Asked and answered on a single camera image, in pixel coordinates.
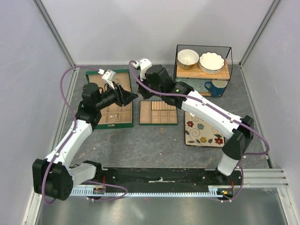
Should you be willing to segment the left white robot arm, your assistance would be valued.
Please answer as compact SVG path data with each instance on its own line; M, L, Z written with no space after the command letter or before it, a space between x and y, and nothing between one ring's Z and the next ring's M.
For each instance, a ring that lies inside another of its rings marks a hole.
M70 129L45 159L36 159L32 165L34 192L41 194L43 198L64 201L74 187L87 180L92 184L99 184L103 179L99 163L85 162L71 169L71 161L98 125L102 109L113 104L127 106L137 97L137 94L116 83L107 90L92 82L84 85L82 100Z

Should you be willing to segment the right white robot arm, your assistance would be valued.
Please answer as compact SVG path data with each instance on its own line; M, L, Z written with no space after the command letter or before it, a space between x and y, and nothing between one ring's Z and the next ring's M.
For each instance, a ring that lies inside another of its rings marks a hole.
M227 139L222 148L223 155L215 172L215 180L226 184L253 140L254 120L250 116L241 118L205 99L184 82L174 82L161 65L143 68L136 61L129 69L138 84L138 92L144 99L160 97L169 105L192 113L213 125Z

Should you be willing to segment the green jewelry tray insert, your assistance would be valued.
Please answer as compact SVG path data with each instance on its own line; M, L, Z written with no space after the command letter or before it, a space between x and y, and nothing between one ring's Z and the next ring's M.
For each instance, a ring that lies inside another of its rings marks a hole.
M178 125L177 108L164 101L140 102L141 126L176 126Z

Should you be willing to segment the silver pearl bangle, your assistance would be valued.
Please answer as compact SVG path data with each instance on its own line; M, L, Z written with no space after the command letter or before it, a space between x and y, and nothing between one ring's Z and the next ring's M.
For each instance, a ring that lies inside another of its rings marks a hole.
M106 123L119 123L119 116L118 115L109 115L107 117Z

